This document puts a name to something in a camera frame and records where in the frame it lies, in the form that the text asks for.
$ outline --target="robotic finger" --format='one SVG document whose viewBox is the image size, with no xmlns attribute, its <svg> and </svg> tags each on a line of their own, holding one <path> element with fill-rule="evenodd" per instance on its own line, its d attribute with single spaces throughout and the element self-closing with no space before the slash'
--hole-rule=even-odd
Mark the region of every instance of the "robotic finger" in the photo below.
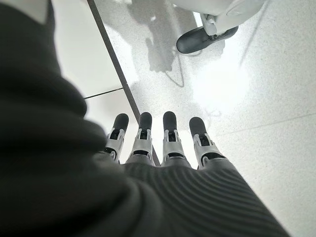
<svg viewBox="0 0 316 237">
<path fill-rule="evenodd" d="M 190 120 L 190 131 L 193 138 L 198 169 L 235 169 L 209 138 L 201 118 L 194 117 Z"/>
<path fill-rule="evenodd" d="M 163 162 L 161 166 L 180 165 L 191 167 L 182 148 L 177 130 L 176 115 L 168 111 L 163 115 Z"/>
<path fill-rule="evenodd" d="M 104 151 L 109 153 L 116 163 L 119 163 L 119 156 L 122 151 L 128 121 L 128 115 L 119 114 L 115 118 L 113 128 L 108 135 L 108 140 Z"/>
<path fill-rule="evenodd" d="M 140 115 L 138 132 L 135 137 L 132 152 L 126 163 L 140 162 L 155 165 L 151 135 L 152 121 L 151 114 L 145 112 Z"/>
</svg>

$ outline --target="robotic hand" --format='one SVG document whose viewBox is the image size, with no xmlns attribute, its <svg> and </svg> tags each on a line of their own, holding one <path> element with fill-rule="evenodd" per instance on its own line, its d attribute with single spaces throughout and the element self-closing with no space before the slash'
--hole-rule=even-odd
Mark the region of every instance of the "robotic hand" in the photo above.
<svg viewBox="0 0 316 237">
<path fill-rule="evenodd" d="M 111 154 L 113 160 L 119 163 L 119 156 L 124 143 L 124 136 L 128 125 L 128 116 L 120 114 L 116 117 L 113 128 L 108 136 L 105 152 Z M 142 113 L 139 129 L 135 137 L 132 152 L 126 163 L 139 162 L 155 166 L 153 161 L 153 145 L 151 137 L 152 116 Z M 163 116 L 163 162 L 162 167 L 179 165 L 191 167 L 187 161 L 177 131 L 177 120 L 173 112 L 166 112 Z M 227 160 L 209 138 L 204 122 L 198 117 L 190 120 L 190 130 L 194 142 L 199 169 L 207 168 L 210 160 Z"/>
<path fill-rule="evenodd" d="M 127 124 L 127 115 L 119 115 L 109 134 L 105 152 L 116 163 Z M 200 118 L 190 120 L 198 170 L 186 159 L 173 112 L 163 116 L 163 161 L 161 167 L 155 167 L 151 127 L 151 115 L 143 113 L 132 152 L 123 166 L 128 177 L 146 183 L 159 196 L 157 210 L 163 210 L 165 224 L 172 230 L 168 234 L 162 228 L 163 236 L 289 236 L 219 152 Z"/>
<path fill-rule="evenodd" d="M 238 26 L 255 15 L 265 0 L 170 0 L 187 10 L 199 12 L 203 26 L 177 41 L 181 53 L 192 53 L 233 36 Z"/>
</svg>

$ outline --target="ribbed fabric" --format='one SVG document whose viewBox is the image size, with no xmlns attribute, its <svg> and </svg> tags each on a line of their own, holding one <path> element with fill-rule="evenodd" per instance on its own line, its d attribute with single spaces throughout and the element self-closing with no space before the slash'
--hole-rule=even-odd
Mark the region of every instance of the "ribbed fabric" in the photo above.
<svg viewBox="0 0 316 237">
<path fill-rule="evenodd" d="M 124 166 L 158 194 L 174 236 L 288 236 L 236 170 Z"/>
</svg>

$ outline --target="floor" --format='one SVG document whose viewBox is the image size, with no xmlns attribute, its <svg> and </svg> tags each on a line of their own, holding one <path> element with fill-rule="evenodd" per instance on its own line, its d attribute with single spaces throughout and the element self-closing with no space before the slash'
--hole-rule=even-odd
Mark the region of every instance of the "floor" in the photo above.
<svg viewBox="0 0 316 237">
<path fill-rule="evenodd" d="M 231 39 L 191 55 L 175 43 L 200 25 L 196 14 L 166 0 L 95 3 L 139 110 L 153 115 L 159 159 L 170 110 L 197 166 L 189 120 L 199 116 L 284 227 L 314 236 L 316 2 L 268 0 Z"/>
</svg>

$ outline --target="black fingertip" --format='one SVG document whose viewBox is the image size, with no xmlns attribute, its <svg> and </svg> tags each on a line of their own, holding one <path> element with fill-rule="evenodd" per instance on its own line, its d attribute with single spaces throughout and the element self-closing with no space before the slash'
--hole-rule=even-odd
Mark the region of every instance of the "black fingertip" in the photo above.
<svg viewBox="0 0 316 237">
<path fill-rule="evenodd" d="M 152 115 L 148 112 L 144 112 L 140 115 L 139 118 L 139 128 L 147 131 L 147 129 L 152 129 L 153 118 Z"/>
<path fill-rule="evenodd" d="M 123 129 L 126 133 L 127 126 L 128 126 L 128 115 L 127 114 L 119 114 L 114 121 L 113 127 L 117 130 Z"/>
<path fill-rule="evenodd" d="M 163 115 L 163 130 L 173 131 L 177 129 L 177 118 L 176 115 L 168 111 Z"/>
<path fill-rule="evenodd" d="M 194 135 L 196 134 L 204 135 L 205 133 L 207 133 L 204 122 L 199 117 L 193 117 L 192 119 L 190 119 L 189 125 L 192 137 L 194 137 Z"/>
</svg>

